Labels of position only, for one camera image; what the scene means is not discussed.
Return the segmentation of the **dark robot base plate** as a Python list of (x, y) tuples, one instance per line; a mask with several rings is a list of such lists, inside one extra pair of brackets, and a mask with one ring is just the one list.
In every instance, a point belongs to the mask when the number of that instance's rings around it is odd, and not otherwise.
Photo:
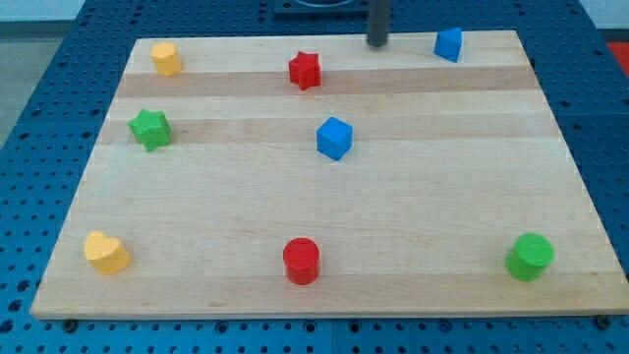
[(369, 10), (369, 0), (271, 0), (275, 17), (298, 15), (363, 14)]

